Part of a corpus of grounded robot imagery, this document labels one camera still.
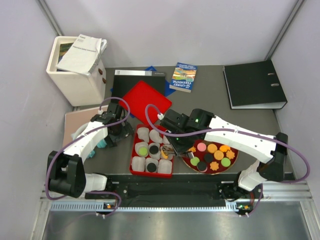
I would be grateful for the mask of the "metal tongs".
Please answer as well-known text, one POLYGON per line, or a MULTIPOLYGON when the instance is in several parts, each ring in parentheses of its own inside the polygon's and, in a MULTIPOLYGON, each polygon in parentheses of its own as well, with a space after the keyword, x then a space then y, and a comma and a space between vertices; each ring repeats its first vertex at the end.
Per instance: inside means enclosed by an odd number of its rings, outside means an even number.
POLYGON ((166 157, 178 156, 178 157, 189 158, 189 159, 193 159, 195 157, 195 155, 194 155, 194 152, 195 152, 194 151, 194 147, 191 147, 186 152, 176 153, 175 150, 172 147, 162 146, 160 148, 160 152, 161 152, 161 154, 163 156, 166 156, 166 157))

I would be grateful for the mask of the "red cookie box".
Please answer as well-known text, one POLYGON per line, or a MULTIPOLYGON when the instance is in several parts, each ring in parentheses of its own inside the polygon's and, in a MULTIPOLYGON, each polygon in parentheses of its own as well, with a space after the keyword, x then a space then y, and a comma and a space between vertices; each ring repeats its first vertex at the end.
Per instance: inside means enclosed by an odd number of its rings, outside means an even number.
POLYGON ((171 178, 174 168, 172 150, 164 135, 149 125, 137 125, 129 164, 130 173, 143 177, 171 178))

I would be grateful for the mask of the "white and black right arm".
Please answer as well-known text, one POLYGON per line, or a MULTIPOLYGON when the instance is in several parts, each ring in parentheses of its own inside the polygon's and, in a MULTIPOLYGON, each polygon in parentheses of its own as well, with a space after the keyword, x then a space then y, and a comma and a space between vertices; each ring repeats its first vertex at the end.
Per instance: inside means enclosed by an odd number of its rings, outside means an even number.
POLYGON ((282 182, 285 179, 288 136, 264 135, 231 124, 203 109, 194 109, 189 116, 169 109, 157 115, 160 125, 167 130, 171 153, 190 156, 197 140, 227 145, 256 159, 247 169, 237 174, 233 192, 245 198, 258 185, 266 182, 282 182))

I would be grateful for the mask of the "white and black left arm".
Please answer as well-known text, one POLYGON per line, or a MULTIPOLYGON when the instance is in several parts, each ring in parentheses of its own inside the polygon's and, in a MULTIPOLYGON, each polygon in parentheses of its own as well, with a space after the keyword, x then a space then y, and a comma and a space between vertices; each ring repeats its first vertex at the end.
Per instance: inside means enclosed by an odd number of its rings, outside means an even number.
POLYGON ((74 140, 59 151, 52 151, 47 159, 45 194, 52 200, 50 192, 78 198, 82 194, 96 193, 109 198, 114 191, 111 181, 102 173, 86 173, 84 162, 95 148, 113 148, 118 142, 134 133, 127 121, 125 109, 110 103, 84 126, 74 140))

